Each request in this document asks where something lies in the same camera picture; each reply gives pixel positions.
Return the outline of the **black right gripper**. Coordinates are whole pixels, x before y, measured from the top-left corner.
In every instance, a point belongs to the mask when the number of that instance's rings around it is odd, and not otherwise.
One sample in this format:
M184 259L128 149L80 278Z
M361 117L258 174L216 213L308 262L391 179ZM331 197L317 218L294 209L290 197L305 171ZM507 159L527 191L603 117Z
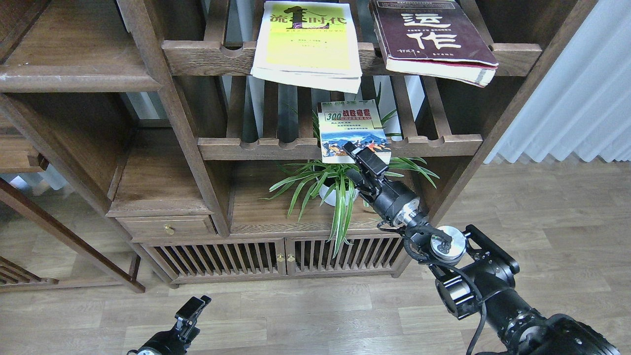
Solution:
M414 227L421 224L420 197L399 180L388 178L388 165L370 148L343 146L358 169L346 170L359 195L388 224Z

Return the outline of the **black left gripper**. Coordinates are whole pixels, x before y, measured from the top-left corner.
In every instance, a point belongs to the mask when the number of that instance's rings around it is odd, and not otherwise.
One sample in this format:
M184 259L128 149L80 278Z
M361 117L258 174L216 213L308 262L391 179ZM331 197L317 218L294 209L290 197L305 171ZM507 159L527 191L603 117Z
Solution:
M129 350L128 355L186 355L200 332L196 327L198 317L211 301L209 296L191 297L176 312L176 325L171 330L155 333L140 349Z

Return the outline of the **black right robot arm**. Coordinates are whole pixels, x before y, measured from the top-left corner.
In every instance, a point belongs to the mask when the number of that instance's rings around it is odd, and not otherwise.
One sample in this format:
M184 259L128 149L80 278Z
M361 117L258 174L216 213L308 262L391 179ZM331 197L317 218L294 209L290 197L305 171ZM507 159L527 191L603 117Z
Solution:
M617 355L601 333L564 314L549 318L514 289L519 265L474 225L464 231L433 227L420 209L420 197L386 176L387 165L369 148L346 143L344 150L358 169L347 171L361 197L403 239L407 254L428 265L449 313L461 320L475 313L481 319L467 348L471 354L489 324L508 355Z

